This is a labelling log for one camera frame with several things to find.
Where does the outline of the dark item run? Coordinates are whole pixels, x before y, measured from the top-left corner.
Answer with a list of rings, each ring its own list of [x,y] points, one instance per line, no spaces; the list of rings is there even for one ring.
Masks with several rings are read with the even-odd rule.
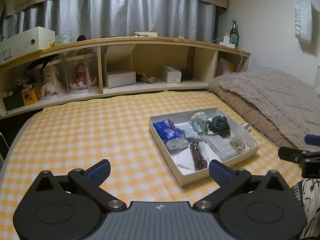
[[[190,143],[189,148],[194,161],[195,171],[200,171],[207,168],[208,161],[207,156],[202,149],[202,141],[194,140]]]

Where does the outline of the white toilet seat cushion packet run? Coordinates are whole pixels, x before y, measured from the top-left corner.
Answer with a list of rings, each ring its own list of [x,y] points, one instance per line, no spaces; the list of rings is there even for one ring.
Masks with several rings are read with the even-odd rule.
[[[238,156],[238,152],[219,135],[204,135],[202,139],[210,145],[222,162]]]

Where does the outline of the white face mask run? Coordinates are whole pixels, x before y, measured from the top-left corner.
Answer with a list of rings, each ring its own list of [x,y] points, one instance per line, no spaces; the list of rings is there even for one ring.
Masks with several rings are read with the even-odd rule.
[[[189,148],[186,148],[177,155],[176,165],[180,168],[195,171],[194,159]]]

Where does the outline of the beige fluffy blanket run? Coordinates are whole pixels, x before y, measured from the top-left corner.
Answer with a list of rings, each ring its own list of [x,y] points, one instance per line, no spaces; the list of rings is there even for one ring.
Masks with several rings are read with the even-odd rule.
[[[296,77],[272,68],[212,79],[208,91],[277,146],[318,151],[307,134],[319,135],[319,95]]]

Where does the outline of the yellow checked bed sheet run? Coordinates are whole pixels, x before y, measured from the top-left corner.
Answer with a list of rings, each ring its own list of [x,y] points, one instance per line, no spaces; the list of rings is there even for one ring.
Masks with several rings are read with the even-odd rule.
[[[102,188],[125,203],[189,201],[212,193],[210,178],[181,187],[150,130],[149,118],[217,108],[243,119],[208,92],[161,92],[72,102],[35,114],[22,128],[1,174],[1,239],[17,239],[12,218],[37,175],[65,175],[102,159],[111,175]]]

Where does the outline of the dark teal scrunchie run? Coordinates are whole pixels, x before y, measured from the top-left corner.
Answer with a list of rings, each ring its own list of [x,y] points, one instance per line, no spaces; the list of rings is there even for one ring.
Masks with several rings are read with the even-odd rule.
[[[221,136],[223,139],[231,135],[231,128],[225,116],[215,116],[208,121],[208,129]]]

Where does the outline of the white shallow cardboard box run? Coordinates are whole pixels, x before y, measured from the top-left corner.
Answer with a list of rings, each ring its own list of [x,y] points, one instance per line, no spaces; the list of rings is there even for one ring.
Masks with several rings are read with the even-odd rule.
[[[220,158],[217,156],[217,154],[214,152],[214,150],[210,147],[208,143],[206,143],[202,137],[204,135],[218,135],[213,132],[211,132],[208,127],[207,130],[202,134],[197,134],[191,124],[190,119],[196,112],[204,111],[205,114],[208,117],[208,121],[212,120],[215,116],[225,116],[228,124],[231,128],[231,135],[229,137],[225,138],[225,141],[229,143],[230,137],[232,135],[237,135],[242,137],[247,144],[250,146],[250,149],[246,151],[245,153],[238,154],[238,156],[229,159],[228,161],[222,162]],[[163,144],[161,138],[159,137],[158,133],[156,132],[153,123],[160,122],[165,119],[170,119],[174,122],[175,126],[181,129],[185,133],[185,137],[187,141],[190,143],[194,140],[200,140],[202,141],[202,149],[204,150],[205,155],[207,156],[208,165],[207,168],[200,170],[200,171],[191,171],[187,170],[185,168],[180,168],[176,165],[177,155],[182,152],[183,150],[178,151],[169,151],[167,150],[166,146]],[[243,127],[241,127],[239,124],[237,124],[235,121],[233,121],[227,114],[223,113],[217,108],[208,108],[208,109],[202,109],[197,111],[188,111],[188,112],[180,112],[180,113],[173,113],[173,114],[166,114],[166,115],[158,115],[158,116],[152,116],[149,118],[149,130],[156,141],[156,144],[158,145],[161,153],[163,154],[167,164],[169,165],[175,179],[177,180],[178,184],[180,186],[184,186],[190,183],[193,183],[195,181],[201,180],[203,178],[206,178],[209,176],[208,168],[209,163],[212,160],[218,160],[225,164],[228,167],[232,167],[240,162],[243,162],[250,157],[254,156],[259,147],[260,143],[255,140],[248,131],[246,131]]]

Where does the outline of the blue tissue pack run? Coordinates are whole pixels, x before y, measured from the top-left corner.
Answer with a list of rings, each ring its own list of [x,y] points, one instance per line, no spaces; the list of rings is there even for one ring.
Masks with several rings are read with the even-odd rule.
[[[185,133],[170,119],[153,123],[153,126],[169,151],[183,150],[189,146]]]

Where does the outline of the orange small box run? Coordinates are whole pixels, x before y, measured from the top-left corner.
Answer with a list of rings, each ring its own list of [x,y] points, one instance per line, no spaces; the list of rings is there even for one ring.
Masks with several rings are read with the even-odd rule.
[[[40,100],[37,87],[34,87],[32,89],[25,89],[21,91],[21,94],[25,106],[33,105]]]

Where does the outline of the wooden headboard shelf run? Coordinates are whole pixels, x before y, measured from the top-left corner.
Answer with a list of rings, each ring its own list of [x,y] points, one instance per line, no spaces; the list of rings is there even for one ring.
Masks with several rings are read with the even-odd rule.
[[[94,98],[206,89],[220,58],[246,71],[250,54],[219,44],[168,37],[109,37],[15,57],[1,52],[1,118]]]

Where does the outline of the white tissue box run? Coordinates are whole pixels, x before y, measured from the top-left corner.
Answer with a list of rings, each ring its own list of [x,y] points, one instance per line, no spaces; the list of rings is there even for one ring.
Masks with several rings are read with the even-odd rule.
[[[162,79],[166,83],[180,83],[182,78],[182,73],[180,70],[169,67],[163,66],[162,68]]]

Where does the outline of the green glass bottle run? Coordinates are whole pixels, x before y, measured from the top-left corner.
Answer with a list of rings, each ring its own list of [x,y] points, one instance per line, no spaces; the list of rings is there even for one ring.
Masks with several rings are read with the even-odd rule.
[[[239,30],[238,24],[236,20],[232,20],[232,28],[230,31],[230,44],[235,45],[235,47],[239,46]]]

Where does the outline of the white hanging bag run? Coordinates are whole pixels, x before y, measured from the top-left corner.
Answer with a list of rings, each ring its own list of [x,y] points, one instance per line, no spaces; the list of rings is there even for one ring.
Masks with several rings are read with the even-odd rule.
[[[313,18],[310,0],[295,0],[295,37],[299,42],[312,43]]]

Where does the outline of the white long box on shelf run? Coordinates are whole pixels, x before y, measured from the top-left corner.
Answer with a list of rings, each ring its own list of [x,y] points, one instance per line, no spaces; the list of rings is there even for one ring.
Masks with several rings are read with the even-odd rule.
[[[1,42],[1,64],[5,64],[38,50],[47,49],[55,38],[55,31],[36,27]]]

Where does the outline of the grey curtain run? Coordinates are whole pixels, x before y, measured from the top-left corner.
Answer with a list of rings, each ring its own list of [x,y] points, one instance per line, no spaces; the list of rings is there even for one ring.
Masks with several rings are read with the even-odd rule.
[[[201,0],[47,0],[1,20],[1,35],[10,38],[35,27],[87,39],[130,36],[156,31],[161,37],[210,42],[216,6]]]

